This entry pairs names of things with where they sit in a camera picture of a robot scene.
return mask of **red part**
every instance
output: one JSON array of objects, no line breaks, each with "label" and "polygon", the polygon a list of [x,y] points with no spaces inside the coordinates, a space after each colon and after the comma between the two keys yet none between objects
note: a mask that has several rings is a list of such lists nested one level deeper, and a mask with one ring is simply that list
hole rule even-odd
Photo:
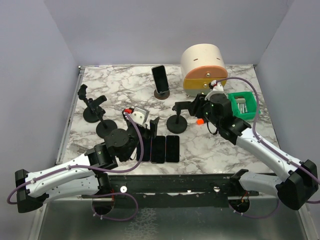
[{"label": "red part", "polygon": [[124,112],[127,113],[127,114],[132,114],[132,110],[129,109],[129,108],[126,108],[126,109],[124,110]]}]

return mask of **cable tie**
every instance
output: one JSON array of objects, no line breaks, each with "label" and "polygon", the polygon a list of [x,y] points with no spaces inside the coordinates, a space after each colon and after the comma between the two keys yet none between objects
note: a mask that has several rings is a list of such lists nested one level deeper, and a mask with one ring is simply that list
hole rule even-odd
[{"label": "cable tie", "polygon": [[260,140],[262,140],[263,137],[261,136],[260,138],[258,138],[257,142],[260,143]]}]

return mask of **black smartphone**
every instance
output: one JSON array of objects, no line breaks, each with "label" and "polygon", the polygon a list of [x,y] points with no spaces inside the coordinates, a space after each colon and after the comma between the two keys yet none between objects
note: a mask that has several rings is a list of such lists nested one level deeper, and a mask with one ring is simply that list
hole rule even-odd
[{"label": "black smartphone", "polygon": [[166,136],[165,161],[167,163],[178,163],[180,160],[180,138],[179,136]]},{"label": "black smartphone", "polygon": [[[151,138],[145,139],[142,138],[143,141],[143,157],[142,162],[150,162],[151,159]],[[138,146],[136,147],[136,160],[139,161],[141,155],[141,147],[140,142]]]},{"label": "black smartphone", "polygon": [[166,137],[156,136],[151,140],[151,162],[164,164],[166,160]]},{"label": "black smartphone", "polygon": [[158,94],[163,94],[169,91],[169,84],[165,66],[155,66],[151,70]]}]

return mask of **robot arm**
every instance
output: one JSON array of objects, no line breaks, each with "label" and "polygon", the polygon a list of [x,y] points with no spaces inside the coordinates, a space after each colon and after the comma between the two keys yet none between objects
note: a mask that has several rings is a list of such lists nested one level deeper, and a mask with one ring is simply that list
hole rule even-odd
[{"label": "robot arm", "polygon": [[249,123],[233,116],[230,100],[225,94],[219,93],[222,91],[219,83],[217,87],[216,91],[212,87],[213,90],[207,95],[198,94],[193,102],[176,102],[174,110],[188,109],[191,116],[211,122],[221,137],[256,156],[276,174],[256,174],[243,169],[232,179],[238,181],[244,190],[278,196],[287,207],[300,209],[319,187],[318,183],[300,168],[317,178],[317,166],[310,160],[303,162],[283,152],[254,132]]},{"label": "robot arm", "polygon": [[159,117],[151,120],[150,129],[147,128],[149,112],[143,108],[128,108],[122,114],[127,130],[114,129],[104,138],[104,143],[94,146],[75,159],[38,172],[27,172],[24,169],[16,171],[17,187],[30,182],[16,191],[18,212],[30,212],[44,203],[60,198],[110,193],[108,175],[95,168],[117,172],[112,170],[118,167],[116,157],[121,162],[130,159],[139,143],[138,133],[131,121],[146,139],[154,138],[158,129]]}]

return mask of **orange tip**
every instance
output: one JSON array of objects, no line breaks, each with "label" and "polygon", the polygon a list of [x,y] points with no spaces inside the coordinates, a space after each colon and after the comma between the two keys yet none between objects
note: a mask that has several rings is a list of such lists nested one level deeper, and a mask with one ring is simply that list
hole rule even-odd
[{"label": "orange tip", "polygon": [[196,121],[196,124],[198,124],[198,125],[202,125],[202,124],[204,124],[205,123],[205,120],[203,120],[202,118],[201,119],[198,119],[197,121]]}]

